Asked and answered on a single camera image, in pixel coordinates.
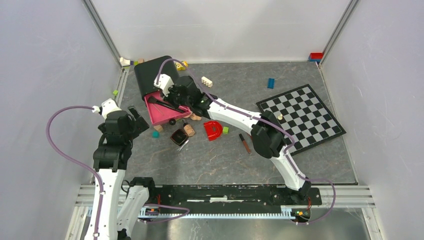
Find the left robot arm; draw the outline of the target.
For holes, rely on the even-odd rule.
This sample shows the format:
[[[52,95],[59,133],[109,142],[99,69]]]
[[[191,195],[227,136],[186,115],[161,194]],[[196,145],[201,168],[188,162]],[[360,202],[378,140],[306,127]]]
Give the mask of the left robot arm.
[[[132,155],[133,141],[149,128],[149,124],[131,105],[128,110],[102,104],[105,118],[99,125],[102,132],[93,153],[95,194],[86,240],[129,240],[144,204],[157,198],[151,177],[135,177],[130,182],[122,207],[119,207],[121,186]]]

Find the black pink drawer organizer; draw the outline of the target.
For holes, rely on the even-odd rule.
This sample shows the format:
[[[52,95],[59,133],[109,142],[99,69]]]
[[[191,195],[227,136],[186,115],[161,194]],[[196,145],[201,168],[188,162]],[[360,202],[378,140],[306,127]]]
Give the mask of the black pink drawer organizer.
[[[148,102],[149,97],[154,97],[160,101],[163,100],[161,90],[154,86],[154,81],[156,80],[162,63],[170,58],[169,55],[165,55],[138,63],[134,67],[138,88],[142,100],[147,107],[148,115],[153,126],[168,124],[172,119],[178,120],[191,115],[190,109],[186,106],[180,106],[179,108],[183,112],[178,112],[168,107]]]

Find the black makeup brush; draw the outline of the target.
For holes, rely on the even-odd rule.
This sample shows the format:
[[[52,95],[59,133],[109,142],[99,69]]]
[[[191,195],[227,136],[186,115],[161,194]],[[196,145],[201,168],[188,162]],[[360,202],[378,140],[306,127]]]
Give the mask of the black makeup brush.
[[[151,104],[156,104],[156,105],[163,106],[163,107],[165,107],[165,108],[171,109],[171,110],[176,111],[176,112],[179,112],[179,113],[185,113],[185,111],[184,111],[184,110],[182,110],[182,109],[180,109],[180,108],[178,108],[178,107],[174,107],[174,106],[173,106],[173,105],[171,105],[170,103],[167,103],[167,102],[164,102],[164,101],[162,101],[162,100],[159,100],[159,99],[155,98],[154,96],[150,96],[150,97],[147,99],[147,102],[148,102],[148,103],[151,103]]]

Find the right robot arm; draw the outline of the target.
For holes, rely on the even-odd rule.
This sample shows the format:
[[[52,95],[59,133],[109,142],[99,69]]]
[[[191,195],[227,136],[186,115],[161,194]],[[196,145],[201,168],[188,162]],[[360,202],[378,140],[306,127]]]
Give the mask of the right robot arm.
[[[295,140],[282,129],[272,112],[248,111],[231,105],[207,92],[188,75],[173,81],[170,76],[160,74],[153,84],[161,90],[163,99],[174,107],[188,107],[199,117],[230,124],[249,134],[256,153],[271,160],[283,177],[289,199],[302,204],[309,198],[311,182],[289,151]]]

